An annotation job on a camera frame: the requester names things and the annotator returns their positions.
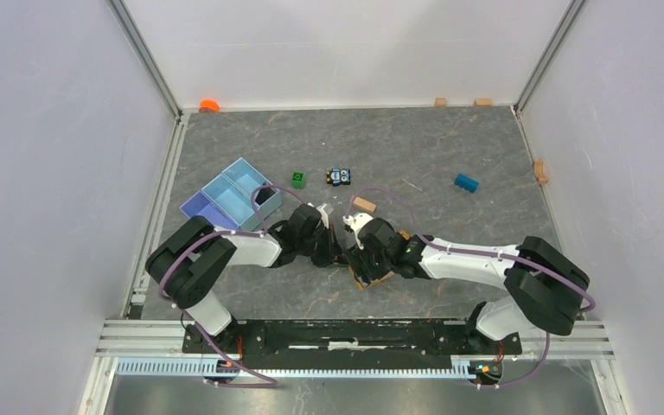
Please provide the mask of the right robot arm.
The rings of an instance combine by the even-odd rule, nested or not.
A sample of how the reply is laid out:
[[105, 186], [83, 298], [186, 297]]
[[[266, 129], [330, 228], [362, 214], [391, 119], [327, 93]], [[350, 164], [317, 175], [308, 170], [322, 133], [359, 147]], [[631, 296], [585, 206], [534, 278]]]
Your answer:
[[362, 286], [389, 275], [484, 284], [507, 295], [476, 306], [464, 330], [467, 346], [486, 353], [508, 335], [538, 328], [570, 335], [578, 315], [592, 309], [589, 277], [540, 237], [516, 245], [457, 244], [431, 235], [405, 236], [370, 214], [344, 217], [355, 243], [345, 257]]

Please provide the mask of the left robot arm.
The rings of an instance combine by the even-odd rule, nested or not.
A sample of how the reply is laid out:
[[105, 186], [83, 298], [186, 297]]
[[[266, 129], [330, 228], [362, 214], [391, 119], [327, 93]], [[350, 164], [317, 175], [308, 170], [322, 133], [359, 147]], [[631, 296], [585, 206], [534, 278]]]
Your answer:
[[213, 293], [223, 271], [236, 265], [286, 266], [298, 257], [320, 268], [343, 262], [342, 248], [324, 203], [301, 204], [287, 220], [268, 231], [216, 227], [196, 215], [175, 231], [145, 262], [144, 270], [159, 285], [160, 296], [187, 313], [204, 329], [203, 339], [216, 352], [237, 341], [234, 317]]

